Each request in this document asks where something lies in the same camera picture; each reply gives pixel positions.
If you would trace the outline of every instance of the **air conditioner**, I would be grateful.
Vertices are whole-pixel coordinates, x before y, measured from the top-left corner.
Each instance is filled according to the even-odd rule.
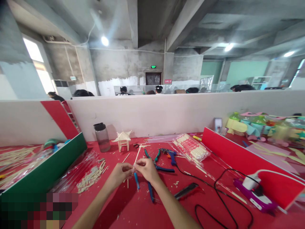
[[[67,81],[54,80],[54,85],[59,96],[63,97],[65,100],[71,99],[72,93],[70,91],[70,87]]]

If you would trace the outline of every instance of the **ceiling light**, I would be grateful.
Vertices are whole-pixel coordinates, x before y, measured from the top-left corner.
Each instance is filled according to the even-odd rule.
[[[105,45],[105,46],[109,45],[109,41],[108,41],[107,37],[102,36],[102,44]]]
[[[228,44],[228,46],[225,48],[225,52],[230,51],[233,48],[233,46],[234,46],[233,43]]]
[[[294,54],[294,51],[288,52],[288,53],[285,53],[284,57],[292,56],[293,54]]]

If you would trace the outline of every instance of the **bottle cap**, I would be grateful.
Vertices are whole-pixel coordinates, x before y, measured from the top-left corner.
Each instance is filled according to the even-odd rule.
[[[101,130],[106,129],[106,125],[102,122],[98,123],[98,124],[94,124],[93,127],[96,131],[101,131]]]

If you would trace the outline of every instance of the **black cable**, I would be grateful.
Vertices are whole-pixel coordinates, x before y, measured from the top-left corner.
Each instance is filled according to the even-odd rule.
[[[231,212],[229,211],[228,207],[226,206],[225,202],[223,201],[223,199],[221,198],[221,196],[219,195],[218,192],[220,192],[220,193],[226,195],[227,197],[231,198],[232,200],[234,200],[235,202],[237,202],[237,203],[239,203],[241,206],[243,206],[243,207],[250,213],[250,215],[251,215],[251,221],[250,221],[250,223],[249,223],[249,225],[248,225],[247,228],[249,229],[249,228],[252,226],[253,221],[254,221],[254,218],[253,218],[253,215],[252,215],[251,211],[250,211],[244,204],[242,204],[240,201],[236,200],[236,199],[233,198],[232,196],[227,195],[227,194],[224,193],[223,191],[217,189],[217,188],[216,188],[216,183],[217,183],[217,181],[223,176],[223,174],[224,174],[226,171],[228,171],[228,170],[234,170],[234,171],[236,171],[236,172],[238,172],[238,173],[240,173],[240,174],[242,174],[242,175],[244,175],[244,176],[246,176],[246,177],[248,177],[248,178],[254,180],[253,178],[251,178],[251,177],[249,177],[249,176],[247,176],[247,175],[245,175],[245,174],[243,174],[243,173],[241,173],[241,172],[239,172],[239,171],[237,171],[237,170],[235,170],[235,169],[226,169],[226,170],[222,173],[222,175],[214,182],[214,186],[212,186],[212,185],[210,185],[208,182],[206,182],[206,181],[204,181],[204,180],[202,180],[202,179],[200,179],[200,178],[198,178],[198,177],[196,177],[196,176],[193,176],[193,175],[191,175],[191,174],[187,174],[187,173],[182,172],[182,171],[179,169],[178,165],[176,165],[176,167],[177,167],[177,169],[178,169],[182,174],[185,174],[185,175],[190,176],[190,177],[194,177],[194,178],[196,178],[196,179],[202,181],[202,182],[205,183],[206,185],[210,186],[211,188],[215,189],[215,191],[216,191],[218,197],[221,199],[223,205],[226,207],[226,209],[227,209],[227,211],[229,212],[230,216],[231,216],[232,219],[234,220],[237,229],[238,229],[238,224],[237,224],[236,220],[235,220],[234,217],[232,216]],[[199,220],[199,218],[198,218],[198,216],[197,216],[197,208],[198,208],[198,207],[201,207],[202,209],[204,209],[204,210],[205,210],[205,211],[206,211],[206,212],[207,212],[207,213],[208,213],[217,223],[219,223],[222,227],[224,227],[225,229],[228,229],[228,228],[225,227],[221,222],[219,222],[215,217],[213,217],[204,207],[202,207],[201,205],[196,205],[196,206],[195,206],[195,214],[196,214],[197,220],[198,220],[198,222],[200,223],[200,226],[201,226],[202,228],[203,228],[203,226],[202,226],[202,224],[201,224],[201,222],[200,222],[200,220]]]

